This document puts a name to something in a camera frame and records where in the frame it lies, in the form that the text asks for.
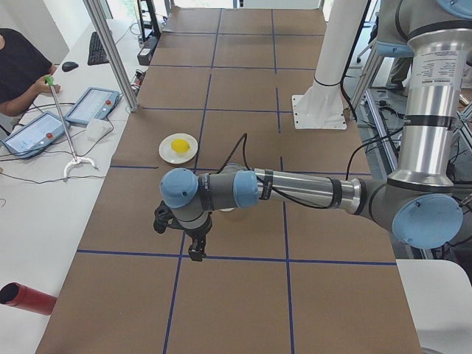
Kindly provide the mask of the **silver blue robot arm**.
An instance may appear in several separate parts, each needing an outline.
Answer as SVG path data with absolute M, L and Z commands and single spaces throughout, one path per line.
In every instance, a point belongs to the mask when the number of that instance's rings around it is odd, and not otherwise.
M 383 1 L 377 40 L 383 55 L 412 57 L 398 165 L 384 182 L 339 181 L 232 163 L 200 176 L 176 168 L 161 180 L 156 232 L 184 231 L 192 240 L 190 258 L 200 261 L 213 211 L 281 200 L 360 215 L 417 249 L 452 240 L 462 228 L 463 214 L 446 169 L 471 53 L 471 3 Z

